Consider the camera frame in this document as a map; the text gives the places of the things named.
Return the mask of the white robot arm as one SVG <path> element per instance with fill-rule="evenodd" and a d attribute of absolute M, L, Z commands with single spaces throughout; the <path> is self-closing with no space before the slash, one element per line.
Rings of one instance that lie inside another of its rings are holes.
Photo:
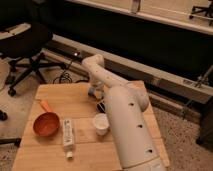
<path fill-rule="evenodd" d="M 103 90 L 105 113 L 123 171 L 167 171 L 142 113 L 149 106 L 146 91 L 104 68 L 104 57 L 82 61 L 90 76 L 91 90 Z"/>

